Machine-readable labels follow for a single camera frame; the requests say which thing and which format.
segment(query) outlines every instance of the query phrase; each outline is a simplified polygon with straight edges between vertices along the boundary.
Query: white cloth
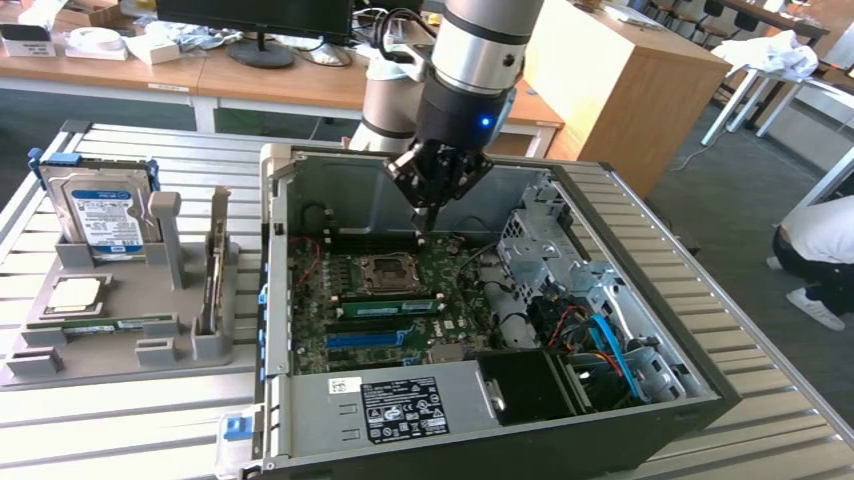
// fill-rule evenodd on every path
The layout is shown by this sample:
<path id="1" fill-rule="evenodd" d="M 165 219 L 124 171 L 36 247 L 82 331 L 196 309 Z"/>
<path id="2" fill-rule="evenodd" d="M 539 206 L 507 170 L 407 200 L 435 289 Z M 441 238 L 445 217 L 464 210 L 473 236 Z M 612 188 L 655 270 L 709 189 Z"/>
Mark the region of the white cloth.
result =
<path id="1" fill-rule="evenodd" d="M 782 227 L 804 259 L 854 264 L 854 196 L 799 208 Z"/>
<path id="2" fill-rule="evenodd" d="M 815 52 L 800 45 L 795 32 L 786 30 L 772 37 L 749 40 L 725 40 L 711 53 L 732 64 L 729 73 L 743 67 L 755 68 L 780 77 L 799 81 L 818 67 Z"/>

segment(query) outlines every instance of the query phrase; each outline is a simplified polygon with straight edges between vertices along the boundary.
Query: hard drive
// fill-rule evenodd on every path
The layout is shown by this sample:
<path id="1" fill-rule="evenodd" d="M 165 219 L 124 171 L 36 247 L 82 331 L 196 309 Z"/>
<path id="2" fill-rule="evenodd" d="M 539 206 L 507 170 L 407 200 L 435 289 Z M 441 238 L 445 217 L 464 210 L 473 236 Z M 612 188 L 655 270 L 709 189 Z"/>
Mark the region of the hard drive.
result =
<path id="1" fill-rule="evenodd" d="M 37 174 L 66 243 L 88 244 L 94 258 L 120 259 L 144 255 L 142 245 L 161 241 L 148 210 L 150 192 L 158 189 L 153 160 L 53 154 Z"/>

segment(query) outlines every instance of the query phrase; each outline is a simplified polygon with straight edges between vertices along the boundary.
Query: metal table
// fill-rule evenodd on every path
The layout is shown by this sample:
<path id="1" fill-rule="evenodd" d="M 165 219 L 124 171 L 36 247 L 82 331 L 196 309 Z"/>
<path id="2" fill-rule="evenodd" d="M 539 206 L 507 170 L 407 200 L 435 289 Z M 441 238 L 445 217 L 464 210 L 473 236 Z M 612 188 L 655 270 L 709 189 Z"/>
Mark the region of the metal table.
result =
<path id="1" fill-rule="evenodd" d="M 0 393 L 0 477 L 212 478 L 216 420 L 252 401 L 258 275 L 257 152 L 269 139 L 93 125 L 60 134 L 50 149 L 153 155 L 164 190 L 184 198 L 181 238 L 208 227 L 212 186 L 229 185 L 228 228 L 240 243 L 236 358 L 230 365 L 170 378 Z M 621 180 L 596 164 L 569 167 L 700 345 L 744 397 L 701 433 L 668 445 L 628 478 L 854 478 L 854 435 L 790 363 L 708 279 Z M 0 218 L 0 351 L 53 260 L 56 217 L 32 177 Z M 595 255 L 597 247 L 581 238 Z"/>

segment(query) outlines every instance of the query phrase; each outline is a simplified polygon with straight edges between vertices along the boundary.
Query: hard drive label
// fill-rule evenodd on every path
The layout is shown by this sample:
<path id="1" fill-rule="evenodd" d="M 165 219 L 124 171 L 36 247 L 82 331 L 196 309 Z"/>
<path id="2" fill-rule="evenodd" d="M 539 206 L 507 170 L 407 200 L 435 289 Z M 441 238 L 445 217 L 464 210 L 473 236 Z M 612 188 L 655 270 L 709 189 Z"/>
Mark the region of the hard drive label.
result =
<path id="1" fill-rule="evenodd" d="M 74 190 L 74 213 L 89 246 L 104 253 L 132 253 L 142 248 L 138 221 L 128 213 L 133 207 L 129 192 L 121 190 Z"/>
<path id="2" fill-rule="evenodd" d="M 371 443 L 451 432 L 435 377 L 363 383 L 361 403 Z"/>

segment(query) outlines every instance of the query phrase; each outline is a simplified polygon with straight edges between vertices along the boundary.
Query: gray carpet floor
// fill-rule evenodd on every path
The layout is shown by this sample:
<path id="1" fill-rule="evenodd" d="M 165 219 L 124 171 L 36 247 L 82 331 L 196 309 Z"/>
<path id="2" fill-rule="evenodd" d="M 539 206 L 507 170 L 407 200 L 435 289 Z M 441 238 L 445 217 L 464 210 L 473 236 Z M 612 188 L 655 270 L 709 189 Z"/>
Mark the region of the gray carpet floor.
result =
<path id="1" fill-rule="evenodd" d="M 26 174 L 26 151 L 45 147 L 65 119 L 190 130 L 188 107 L 0 90 L 0 204 Z M 717 114 L 708 107 L 673 166 L 699 149 L 699 139 Z M 220 112 L 228 133 L 306 138 L 313 119 L 248 112 Z M 351 135 L 355 122 L 320 124 L 316 139 Z M 741 131 L 679 172 L 667 172 L 648 200 L 675 231 L 700 247 L 697 259 L 771 341 L 834 406 L 854 422 L 854 322 L 835 333 L 810 320 L 783 295 L 802 284 L 768 271 L 772 224 L 778 223 L 818 180 L 815 173 L 767 140 Z"/>

